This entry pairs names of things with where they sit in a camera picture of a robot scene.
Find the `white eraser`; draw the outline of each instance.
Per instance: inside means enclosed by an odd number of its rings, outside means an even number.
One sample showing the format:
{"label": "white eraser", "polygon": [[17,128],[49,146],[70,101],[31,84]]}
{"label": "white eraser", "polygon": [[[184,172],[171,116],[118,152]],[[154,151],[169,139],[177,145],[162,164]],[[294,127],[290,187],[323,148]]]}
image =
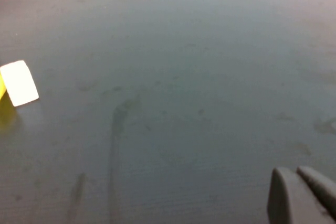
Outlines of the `white eraser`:
{"label": "white eraser", "polygon": [[13,106],[17,107],[39,98],[32,74],[23,60],[0,67],[0,73]]}

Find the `gray plastic object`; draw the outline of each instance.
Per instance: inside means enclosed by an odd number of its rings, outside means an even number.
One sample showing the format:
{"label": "gray plastic object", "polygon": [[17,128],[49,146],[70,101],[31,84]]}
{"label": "gray plastic object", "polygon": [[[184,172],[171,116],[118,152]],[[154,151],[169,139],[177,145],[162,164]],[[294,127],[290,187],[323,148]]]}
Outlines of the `gray plastic object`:
{"label": "gray plastic object", "polygon": [[297,173],[336,220],[336,183],[310,167],[298,167]]}
{"label": "gray plastic object", "polygon": [[305,179],[287,168],[273,170],[267,205],[270,224],[336,223],[306,184],[306,180],[320,181],[320,174],[306,167],[298,170]]}

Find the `yellow sponge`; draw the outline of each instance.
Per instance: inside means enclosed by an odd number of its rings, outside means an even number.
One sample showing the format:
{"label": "yellow sponge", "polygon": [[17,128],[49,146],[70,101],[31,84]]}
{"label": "yellow sponge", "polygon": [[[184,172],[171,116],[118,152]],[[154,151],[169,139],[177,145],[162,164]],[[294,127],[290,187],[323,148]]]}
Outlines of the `yellow sponge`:
{"label": "yellow sponge", "polygon": [[0,74],[0,99],[2,98],[2,96],[4,95],[5,92],[6,92],[6,86],[5,86],[4,80],[2,79],[2,76]]}

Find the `smudge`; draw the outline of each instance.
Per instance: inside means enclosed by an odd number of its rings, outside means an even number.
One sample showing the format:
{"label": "smudge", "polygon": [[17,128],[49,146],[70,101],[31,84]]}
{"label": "smudge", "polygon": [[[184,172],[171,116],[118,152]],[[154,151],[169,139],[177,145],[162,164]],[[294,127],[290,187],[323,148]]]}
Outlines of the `smudge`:
{"label": "smudge", "polygon": [[25,167],[22,168],[22,172],[26,173],[26,172],[30,171],[31,168],[32,168],[31,166],[25,166]]}
{"label": "smudge", "polygon": [[200,110],[198,111],[198,115],[204,115],[204,113],[205,113],[205,110],[204,110],[204,109],[200,109]]}
{"label": "smudge", "polygon": [[71,190],[70,194],[70,204],[67,211],[67,222],[66,223],[74,223],[77,210],[80,205],[83,192],[84,192],[84,186],[85,186],[85,180],[86,175],[85,173],[81,173],[77,176],[76,183],[74,187]]}
{"label": "smudge", "polygon": [[76,0],[77,3],[85,3],[85,0]]}
{"label": "smudge", "polygon": [[119,175],[119,141],[120,136],[124,131],[124,124],[130,113],[130,111],[138,108],[141,105],[140,95],[138,94],[134,99],[125,100],[118,105],[112,114],[111,124],[111,148],[109,155],[109,211],[110,211],[110,223],[116,223],[115,220],[120,220],[120,203],[117,197],[118,195],[118,180],[116,177]]}
{"label": "smudge", "polygon": [[34,181],[34,186],[35,186],[35,188],[37,188],[37,189],[40,189],[40,188],[41,188],[41,184],[42,184],[42,181],[41,181],[40,179],[36,179],[36,180]]}
{"label": "smudge", "polygon": [[169,83],[169,84],[166,84],[166,88],[168,89],[175,89],[175,88],[178,88],[179,86],[176,85],[176,84],[172,84],[172,83]]}
{"label": "smudge", "polygon": [[213,205],[218,204],[218,195],[209,195],[209,200]]}
{"label": "smudge", "polygon": [[312,152],[311,152],[308,144],[301,143],[301,142],[295,142],[293,144],[293,147],[295,149],[299,150],[304,155],[307,155],[307,156],[311,156],[312,155]]}
{"label": "smudge", "polygon": [[76,88],[81,92],[87,92],[97,85],[97,81],[78,81]]}
{"label": "smudge", "polygon": [[18,194],[18,195],[15,195],[15,201],[20,201],[22,200],[22,195]]}
{"label": "smudge", "polygon": [[123,90],[123,87],[122,86],[116,86],[112,89],[114,92],[119,92],[119,91],[122,91]]}
{"label": "smudge", "polygon": [[112,141],[114,141],[117,137],[120,137],[121,133],[124,131],[124,124],[129,111],[139,105],[140,96],[138,95],[135,99],[125,100],[115,108],[112,115]]}
{"label": "smudge", "polygon": [[336,71],[334,70],[329,70],[326,72],[302,70],[301,76],[305,81],[315,84],[336,84]]}
{"label": "smudge", "polygon": [[293,116],[286,115],[284,112],[281,112],[280,114],[276,115],[275,119],[278,121],[294,121],[295,120]]}
{"label": "smudge", "polygon": [[325,122],[322,122],[321,119],[317,119],[313,124],[314,130],[321,134],[336,135],[336,129],[332,125],[334,122],[336,122],[336,118],[331,118]]}

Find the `table surface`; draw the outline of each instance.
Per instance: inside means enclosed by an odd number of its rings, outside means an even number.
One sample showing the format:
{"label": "table surface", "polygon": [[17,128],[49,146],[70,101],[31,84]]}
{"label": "table surface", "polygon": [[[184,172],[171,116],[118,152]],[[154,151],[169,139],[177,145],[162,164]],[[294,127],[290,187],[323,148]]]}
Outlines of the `table surface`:
{"label": "table surface", "polygon": [[274,167],[336,179],[336,0],[0,0],[0,31],[40,95],[1,114],[2,223],[267,223]]}

